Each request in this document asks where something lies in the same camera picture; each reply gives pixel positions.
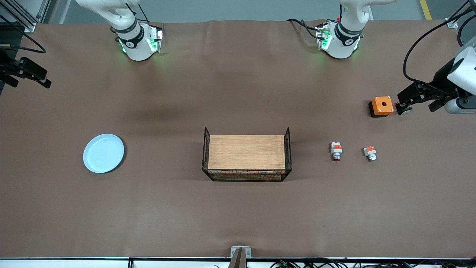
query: brown table surface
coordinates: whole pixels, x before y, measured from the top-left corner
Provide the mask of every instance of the brown table surface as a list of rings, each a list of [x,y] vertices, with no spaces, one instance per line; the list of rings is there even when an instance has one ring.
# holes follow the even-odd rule
[[[403,58],[437,23],[371,21],[346,60],[289,22],[167,24],[163,53],[144,62],[127,59],[109,25],[38,25],[32,36],[48,53],[20,54],[52,87],[22,80],[0,96],[0,255],[211,257],[244,244],[256,257],[472,257],[475,116],[425,104],[368,115],[372,97],[396,101],[410,84]],[[456,31],[440,29],[408,73],[429,81],[457,50]],[[292,173],[283,183],[210,181],[205,126],[289,126]],[[102,133],[123,138],[127,156],[99,175],[82,153]]]

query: black wire basket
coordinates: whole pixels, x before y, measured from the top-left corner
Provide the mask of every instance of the black wire basket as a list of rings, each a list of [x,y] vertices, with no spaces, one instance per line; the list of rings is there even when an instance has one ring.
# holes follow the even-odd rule
[[[209,169],[210,133],[205,128],[202,170],[212,181],[228,182],[282,182],[292,171],[291,140],[289,128],[284,135],[285,169]]]

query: white bracket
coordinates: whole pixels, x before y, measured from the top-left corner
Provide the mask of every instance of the white bracket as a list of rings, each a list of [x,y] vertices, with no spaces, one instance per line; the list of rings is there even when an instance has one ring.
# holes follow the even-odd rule
[[[449,29],[458,29],[458,23],[457,23],[458,20],[456,21],[452,21],[452,22],[448,22],[446,24],[446,26],[449,28]]]
[[[251,247],[248,246],[232,246],[230,249],[230,258],[233,258],[233,254],[235,253],[235,250],[238,250],[240,247],[242,247],[246,253],[246,258],[251,258]]]

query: white plate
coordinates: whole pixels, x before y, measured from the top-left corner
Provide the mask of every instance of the white plate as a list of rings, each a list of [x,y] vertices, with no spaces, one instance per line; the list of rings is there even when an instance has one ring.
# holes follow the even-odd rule
[[[106,173],[118,166],[124,157],[124,144],[113,134],[101,134],[84,148],[84,165],[94,173]]]

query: orange and white block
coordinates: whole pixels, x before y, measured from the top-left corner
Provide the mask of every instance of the orange and white block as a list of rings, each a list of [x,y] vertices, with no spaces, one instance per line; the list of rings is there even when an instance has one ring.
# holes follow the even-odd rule
[[[340,161],[340,154],[342,153],[342,147],[340,143],[332,142],[330,145],[330,153],[334,161]]]
[[[373,146],[365,147],[364,149],[364,155],[368,157],[369,161],[375,161],[377,160],[377,156],[375,155],[377,151]]]

